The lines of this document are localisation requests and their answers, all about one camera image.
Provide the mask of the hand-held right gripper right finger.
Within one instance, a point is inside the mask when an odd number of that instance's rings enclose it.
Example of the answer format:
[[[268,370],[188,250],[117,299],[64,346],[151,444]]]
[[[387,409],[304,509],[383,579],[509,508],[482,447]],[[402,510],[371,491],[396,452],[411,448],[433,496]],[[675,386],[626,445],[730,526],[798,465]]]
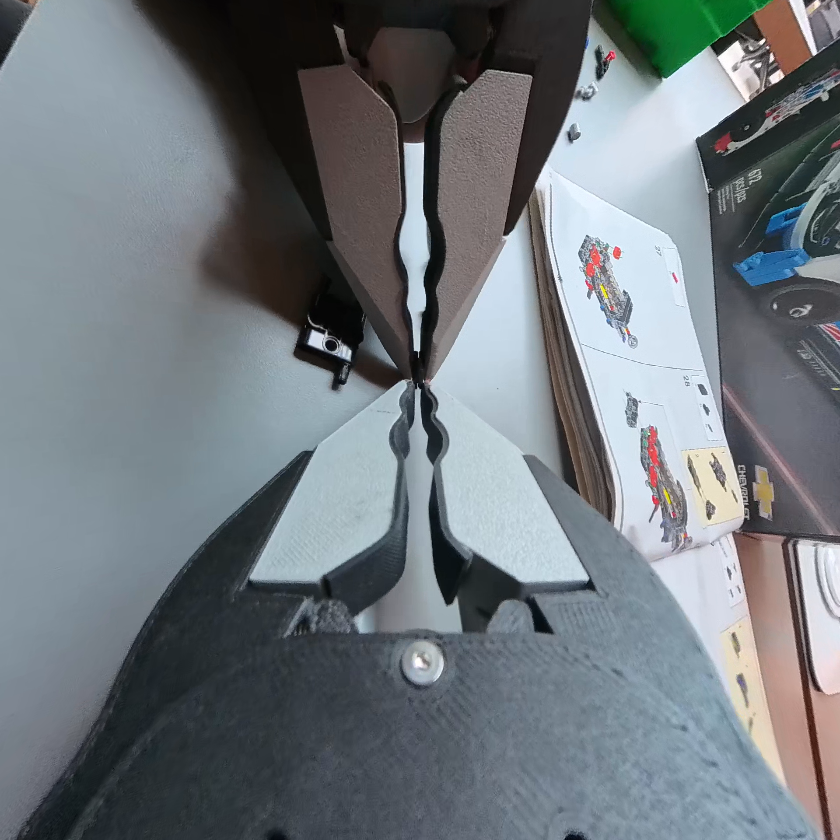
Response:
[[[453,396],[422,391],[434,573],[444,601],[497,606],[591,579],[525,454]]]

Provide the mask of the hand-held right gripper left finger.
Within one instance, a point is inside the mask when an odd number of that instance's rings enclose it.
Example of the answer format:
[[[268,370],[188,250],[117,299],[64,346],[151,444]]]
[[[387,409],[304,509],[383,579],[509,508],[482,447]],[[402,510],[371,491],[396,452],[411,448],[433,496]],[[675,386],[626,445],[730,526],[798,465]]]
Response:
[[[310,454],[248,583],[265,592],[373,606],[406,564],[415,386],[402,381]]]

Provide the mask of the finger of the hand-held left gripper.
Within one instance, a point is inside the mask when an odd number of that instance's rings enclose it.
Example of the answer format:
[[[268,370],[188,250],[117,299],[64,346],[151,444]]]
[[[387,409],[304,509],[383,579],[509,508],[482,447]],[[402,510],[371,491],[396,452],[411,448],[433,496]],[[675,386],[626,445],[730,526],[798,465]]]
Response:
[[[489,69],[438,103],[425,140],[423,211],[430,254],[421,331],[423,379],[452,350],[506,243],[532,76]]]
[[[413,326],[399,237],[405,215],[402,121],[391,89],[350,66],[298,72],[329,221],[329,248],[384,350],[413,378]]]

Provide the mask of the open lego instruction booklet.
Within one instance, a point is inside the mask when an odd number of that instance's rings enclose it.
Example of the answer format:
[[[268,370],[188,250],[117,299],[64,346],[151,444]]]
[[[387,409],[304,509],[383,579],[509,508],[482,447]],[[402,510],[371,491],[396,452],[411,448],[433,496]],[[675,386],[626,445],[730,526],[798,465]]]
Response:
[[[661,574],[785,784],[734,537],[739,478],[678,249],[549,167],[528,213],[577,490]]]

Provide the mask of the black lego set box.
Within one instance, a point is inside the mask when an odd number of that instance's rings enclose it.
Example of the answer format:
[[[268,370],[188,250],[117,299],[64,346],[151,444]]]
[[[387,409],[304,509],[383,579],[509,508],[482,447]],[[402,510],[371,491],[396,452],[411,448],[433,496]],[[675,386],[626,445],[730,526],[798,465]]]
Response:
[[[838,41],[696,147],[742,528],[838,540]]]

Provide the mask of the green plastic bin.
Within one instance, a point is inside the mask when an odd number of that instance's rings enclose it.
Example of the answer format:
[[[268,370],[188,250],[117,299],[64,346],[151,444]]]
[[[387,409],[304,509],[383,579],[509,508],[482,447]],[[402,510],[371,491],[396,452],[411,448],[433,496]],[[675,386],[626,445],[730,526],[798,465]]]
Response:
[[[792,72],[815,53],[802,27],[802,2],[607,1],[604,6],[662,78],[749,18],[755,19],[783,72]]]

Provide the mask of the white rounded tray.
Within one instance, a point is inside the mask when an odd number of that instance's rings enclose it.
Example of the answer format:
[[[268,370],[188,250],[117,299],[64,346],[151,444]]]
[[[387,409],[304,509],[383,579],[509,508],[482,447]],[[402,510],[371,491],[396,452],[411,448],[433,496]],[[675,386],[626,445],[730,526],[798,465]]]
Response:
[[[815,688],[839,694],[839,546],[838,542],[793,539],[807,662]]]

